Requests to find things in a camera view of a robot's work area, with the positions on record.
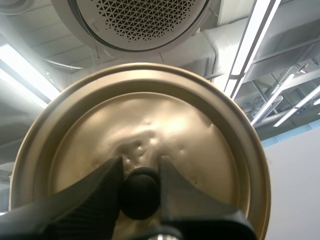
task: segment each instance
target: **gold metal lid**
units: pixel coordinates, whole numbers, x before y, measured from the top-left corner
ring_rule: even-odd
[[[122,156],[125,175],[169,156],[208,195],[241,208],[263,239],[270,180],[255,130],[223,92],[191,72],[160,64],[111,67],[73,84],[31,127],[20,148],[11,208],[54,194]],[[114,238],[157,222],[120,214]]]

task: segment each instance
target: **wall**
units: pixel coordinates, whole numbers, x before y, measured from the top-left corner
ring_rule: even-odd
[[[318,240],[320,128],[266,147],[271,215],[266,240]]]

